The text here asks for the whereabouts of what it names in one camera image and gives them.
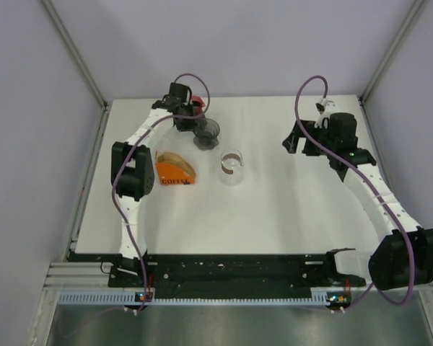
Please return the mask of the dark grey plastic dripper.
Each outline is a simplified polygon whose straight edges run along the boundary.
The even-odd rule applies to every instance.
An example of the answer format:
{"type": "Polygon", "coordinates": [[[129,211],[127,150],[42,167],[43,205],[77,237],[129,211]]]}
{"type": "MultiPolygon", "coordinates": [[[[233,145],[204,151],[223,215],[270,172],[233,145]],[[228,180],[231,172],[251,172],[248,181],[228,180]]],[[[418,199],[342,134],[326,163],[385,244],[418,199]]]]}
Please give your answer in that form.
{"type": "Polygon", "coordinates": [[[218,122],[206,117],[198,119],[193,129],[193,142],[200,150],[212,150],[219,144],[219,133],[218,122]]]}

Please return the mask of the clear glass with brown band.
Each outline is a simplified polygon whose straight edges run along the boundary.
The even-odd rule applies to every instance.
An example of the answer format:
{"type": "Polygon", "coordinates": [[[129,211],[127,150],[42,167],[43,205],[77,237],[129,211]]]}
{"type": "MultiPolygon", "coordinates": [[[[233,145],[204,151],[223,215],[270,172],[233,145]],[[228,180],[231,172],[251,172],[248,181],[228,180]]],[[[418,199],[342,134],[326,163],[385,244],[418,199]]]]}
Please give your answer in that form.
{"type": "Polygon", "coordinates": [[[227,186],[236,186],[242,182],[243,172],[242,154],[236,149],[224,151],[220,157],[220,181],[227,186]]]}

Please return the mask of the orange coffee filter box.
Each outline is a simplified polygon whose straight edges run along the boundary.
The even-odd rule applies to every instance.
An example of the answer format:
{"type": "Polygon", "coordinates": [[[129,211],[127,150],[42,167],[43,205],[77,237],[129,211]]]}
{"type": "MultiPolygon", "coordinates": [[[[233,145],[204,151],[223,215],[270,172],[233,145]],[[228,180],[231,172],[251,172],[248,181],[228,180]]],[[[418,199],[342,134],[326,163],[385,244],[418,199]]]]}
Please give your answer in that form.
{"type": "Polygon", "coordinates": [[[164,186],[194,185],[196,182],[196,175],[190,176],[177,166],[157,161],[158,156],[163,154],[164,152],[157,151],[155,156],[155,168],[157,171],[159,183],[164,186]]]}

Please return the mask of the red lidded coffee carafe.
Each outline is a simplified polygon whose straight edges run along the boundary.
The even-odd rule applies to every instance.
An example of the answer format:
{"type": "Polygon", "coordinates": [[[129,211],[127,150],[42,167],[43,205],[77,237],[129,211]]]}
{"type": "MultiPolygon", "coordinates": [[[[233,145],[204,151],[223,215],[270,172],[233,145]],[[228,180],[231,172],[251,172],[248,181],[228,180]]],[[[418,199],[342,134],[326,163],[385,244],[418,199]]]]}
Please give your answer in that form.
{"type": "Polygon", "coordinates": [[[193,113],[195,116],[200,115],[204,112],[206,104],[199,96],[193,95],[191,97],[191,104],[193,106],[193,113]]]}

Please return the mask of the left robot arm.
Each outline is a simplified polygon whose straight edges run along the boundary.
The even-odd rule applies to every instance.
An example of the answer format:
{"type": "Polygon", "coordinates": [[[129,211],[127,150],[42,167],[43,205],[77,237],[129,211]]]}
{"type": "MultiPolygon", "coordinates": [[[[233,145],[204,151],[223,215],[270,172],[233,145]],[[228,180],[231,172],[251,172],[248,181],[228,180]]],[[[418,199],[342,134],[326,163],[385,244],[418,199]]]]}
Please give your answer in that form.
{"type": "Polygon", "coordinates": [[[124,270],[124,277],[132,285],[143,285],[149,277],[149,268],[141,264],[147,245],[138,219],[141,200],[154,186],[153,150],[169,129],[190,131],[203,117],[196,113],[192,96],[189,86],[171,83],[168,93],[153,103],[138,129],[127,140],[112,145],[111,198],[121,216],[119,253],[131,261],[124,270]]]}

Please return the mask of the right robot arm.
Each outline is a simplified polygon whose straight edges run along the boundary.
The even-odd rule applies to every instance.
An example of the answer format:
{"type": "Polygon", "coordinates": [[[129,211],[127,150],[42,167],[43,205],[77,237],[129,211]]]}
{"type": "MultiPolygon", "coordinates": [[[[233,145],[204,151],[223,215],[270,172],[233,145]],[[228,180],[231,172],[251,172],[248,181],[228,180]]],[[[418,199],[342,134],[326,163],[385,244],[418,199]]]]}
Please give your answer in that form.
{"type": "Polygon", "coordinates": [[[298,120],[283,140],[283,147],[295,153],[305,139],[302,153],[326,156],[329,166],[354,194],[370,219],[379,244],[365,267],[380,290],[433,281],[433,229],[412,218],[385,184],[369,150],[358,146],[357,120],[346,112],[329,114],[317,126],[312,120],[298,120]]]}

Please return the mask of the stack of brown filters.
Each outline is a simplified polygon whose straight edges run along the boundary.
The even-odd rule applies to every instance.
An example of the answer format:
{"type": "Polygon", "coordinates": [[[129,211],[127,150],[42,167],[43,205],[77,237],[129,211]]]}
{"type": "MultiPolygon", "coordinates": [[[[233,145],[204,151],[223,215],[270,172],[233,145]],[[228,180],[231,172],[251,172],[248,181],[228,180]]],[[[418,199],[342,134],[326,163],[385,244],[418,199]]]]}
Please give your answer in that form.
{"type": "Polygon", "coordinates": [[[186,160],[172,152],[164,152],[158,156],[157,161],[177,166],[190,176],[196,175],[194,168],[186,160]]]}

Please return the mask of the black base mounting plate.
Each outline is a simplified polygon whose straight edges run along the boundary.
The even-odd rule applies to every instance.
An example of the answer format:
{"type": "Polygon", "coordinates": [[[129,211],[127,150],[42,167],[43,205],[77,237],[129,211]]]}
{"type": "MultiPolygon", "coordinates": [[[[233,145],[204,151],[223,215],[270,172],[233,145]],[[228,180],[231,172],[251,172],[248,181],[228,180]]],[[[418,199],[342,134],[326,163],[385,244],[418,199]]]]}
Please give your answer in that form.
{"type": "Polygon", "coordinates": [[[118,261],[111,288],[145,288],[155,298],[309,298],[312,288],[364,287],[357,275],[336,269],[334,252],[325,254],[148,254],[139,263],[118,261]]]}

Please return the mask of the left aluminium corner post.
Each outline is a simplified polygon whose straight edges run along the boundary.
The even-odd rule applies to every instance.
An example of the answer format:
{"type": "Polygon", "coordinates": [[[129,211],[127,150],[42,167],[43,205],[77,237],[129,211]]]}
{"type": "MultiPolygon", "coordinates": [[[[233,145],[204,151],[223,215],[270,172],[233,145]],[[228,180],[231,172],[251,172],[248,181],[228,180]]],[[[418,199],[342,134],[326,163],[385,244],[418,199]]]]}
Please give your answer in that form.
{"type": "Polygon", "coordinates": [[[100,109],[106,110],[108,108],[108,101],[102,95],[102,92],[97,86],[93,75],[82,57],[82,54],[76,46],[53,2],[50,0],[39,0],[39,3],[53,25],[53,28],[59,36],[66,52],[68,53],[72,63],[75,65],[90,94],[93,96],[100,109]]]}

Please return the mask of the aluminium corner post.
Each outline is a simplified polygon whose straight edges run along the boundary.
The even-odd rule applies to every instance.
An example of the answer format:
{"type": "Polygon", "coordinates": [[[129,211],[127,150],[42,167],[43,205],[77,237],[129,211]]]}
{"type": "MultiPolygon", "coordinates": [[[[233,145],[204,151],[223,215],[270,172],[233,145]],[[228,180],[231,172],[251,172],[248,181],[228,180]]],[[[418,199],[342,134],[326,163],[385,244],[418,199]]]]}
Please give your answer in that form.
{"type": "Polygon", "coordinates": [[[76,46],[53,2],[50,0],[39,0],[39,3],[53,25],[53,28],[59,36],[66,52],[68,53],[72,63],[75,65],[90,94],[93,96],[100,109],[106,110],[108,108],[108,101],[102,95],[102,92],[97,86],[93,75],[82,57],[82,54],[76,46]]]}
{"type": "Polygon", "coordinates": [[[364,91],[359,97],[359,102],[361,106],[365,106],[370,100],[383,76],[393,63],[395,57],[398,55],[398,52],[400,51],[406,38],[410,35],[412,29],[419,20],[427,3],[427,0],[412,1],[411,7],[407,15],[404,17],[404,20],[402,21],[388,48],[386,49],[384,56],[378,63],[377,68],[373,72],[371,79],[369,80],[366,87],[364,88],[364,91]]]}

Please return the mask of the right aluminium corner post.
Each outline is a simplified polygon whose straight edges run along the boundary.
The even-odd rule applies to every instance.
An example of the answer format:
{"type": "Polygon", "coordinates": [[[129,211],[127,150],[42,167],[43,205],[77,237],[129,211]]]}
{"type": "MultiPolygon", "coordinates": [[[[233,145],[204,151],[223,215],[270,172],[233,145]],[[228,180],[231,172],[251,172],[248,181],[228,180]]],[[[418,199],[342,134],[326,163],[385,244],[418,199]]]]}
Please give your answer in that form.
{"type": "Polygon", "coordinates": [[[407,15],[404,17],[404,20],[402,21],[388,48],[386,49],[384,56],[378,63],[377,68],[373,72],[371,79],[369,80],[366,87],[364,88],[364,91],[359,97],[359,102],[361,106],[365,106],[370,100],[383,76],[393,63],[395,57],[398,55],[398,52],[400,51],[406,38],[410,35],[412,29],[419,20],[427,3],[427,0],[412,1],[411,7],[407,15]]]}

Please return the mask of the aluminium front rail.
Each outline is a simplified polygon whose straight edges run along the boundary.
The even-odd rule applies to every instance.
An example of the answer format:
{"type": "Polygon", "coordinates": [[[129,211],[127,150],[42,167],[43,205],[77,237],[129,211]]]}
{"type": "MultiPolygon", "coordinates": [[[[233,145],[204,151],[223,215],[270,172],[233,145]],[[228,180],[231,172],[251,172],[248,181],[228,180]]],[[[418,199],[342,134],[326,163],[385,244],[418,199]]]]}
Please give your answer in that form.
{"type": "Polygon", "coordinates": [[[46,285],[106,285],[111,288],[152,287],[157,290],[217,290],[260,287],[287,288],[362,287],[362,276],[341,274],[334,263],[298,256],[168,256],[150,257],[145,265],[104,262],[52,264],[46,285]]]}

